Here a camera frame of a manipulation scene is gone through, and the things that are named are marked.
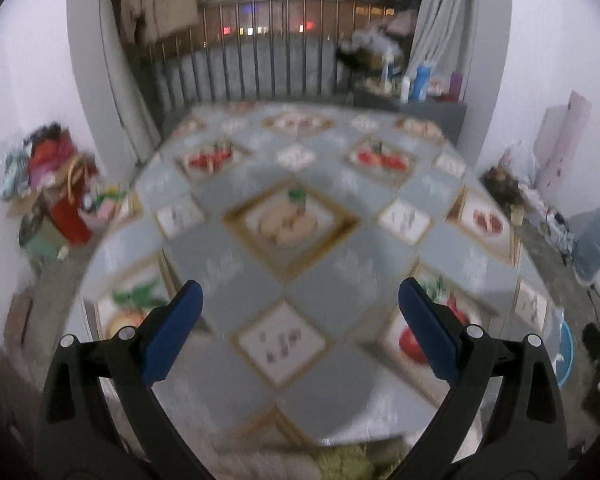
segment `bottle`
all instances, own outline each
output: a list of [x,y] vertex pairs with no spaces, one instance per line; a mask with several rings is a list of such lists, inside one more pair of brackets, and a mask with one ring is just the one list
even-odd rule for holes
[[380,91],[390,94],[393,91],[392,78],[394,76],[395,57],[387,52],[382,56],[382,72],[380,74]]
[[411,79],[405,75],[402,78],[402,87],[400,88],[400,102],[405,104],[409,101],[409,92],[411,91]]
[[446,101],[457,103],[460,100],[460,92],[462,91],[462,74],[459,72],[451,73],[449,81],[449,94]]
[[573,272],[581,285],[591,285],[599,270],[600,208],[573,245]]
[[419,103],[427,100],[427,90],[429,89],[429,78],[431,77],[431,67],[421,65],[418,68],[416,79],[411,87],[411,99]]

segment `blue gripper pad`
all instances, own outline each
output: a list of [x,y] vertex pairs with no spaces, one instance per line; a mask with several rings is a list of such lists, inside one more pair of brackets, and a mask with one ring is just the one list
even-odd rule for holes
[[180,349],[200,318],[202,313],[202,287],[189,280],[171,303],[171,313],[156,329],[151,340],[144,348],[142,380],[151,387],[157,381],[163,381],[171,370]]
[[428,298],[423,298],[412,283],[420,288],[413,278],[407,278],[400,285],[400,312],[422,348],[433,373],[453,386],[459,377],[458,348],[429,306],[431,300],[427,302]]

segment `white bottle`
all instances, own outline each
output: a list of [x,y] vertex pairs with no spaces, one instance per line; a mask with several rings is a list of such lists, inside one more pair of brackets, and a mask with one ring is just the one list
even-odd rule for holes
[[409,92],[411,91],[411,78],[405,75],[402,78],[402,87],[400,88],[400,102],[405,104],[409,102]]
[[386,52],[382,56],[382,73],[380,75],[380,91],[384,94],[390,94],[393,90],[392,77],[394,75],[395,57]]

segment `metal railing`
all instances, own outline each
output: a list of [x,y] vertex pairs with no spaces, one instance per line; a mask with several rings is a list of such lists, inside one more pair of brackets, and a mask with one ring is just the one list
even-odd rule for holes
[[208,2],[198,25],[148,48],[162,106],[346,91],[338,44],[392,13],[376,0]]

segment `floor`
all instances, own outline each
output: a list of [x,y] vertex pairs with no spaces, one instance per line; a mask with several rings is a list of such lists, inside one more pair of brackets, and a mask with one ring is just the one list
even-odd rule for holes
[[564,317],[571,329],[575,346],[573,370],[562,389],[568,443],[575,446],[584,441],[589,445],[598,436],[600,428],[580,407],[589,389],[593,370],[581,336],[588,323],[600,326],[600,298],[593,294],[592,303],[586,290],[575,281],[571,269],[563,265],[560,254],[552,250],[530,224],[523,224],[518,229],[518,235],[522,238],[555,303],[564,308]]
[[[589,299],[586,292],[564,267],[560,256],[528,224],[518,230],[536,267],[545,280],[557,304],[565,310],[565,317],[574,336],[574,367],[562,390],[562,400],[568,427],[568,443],[587,445],[595,439],[599,428],[580,409],[580,402],[589,387],[592,367],[580,341],[582,329],[589,322],[600,325],[600,300]],[[34,292],[34,306],[30,316],[23,353],[19,358],[0,358],[0,401],[2,422],[11,424],[11,433],[21,442],[26,456],[31,457],[37,406],[42,391],[46,368],[54,349],[64,315],[84,274],[91,253],[97,244],[75,251],[63,264],[43,270]]]

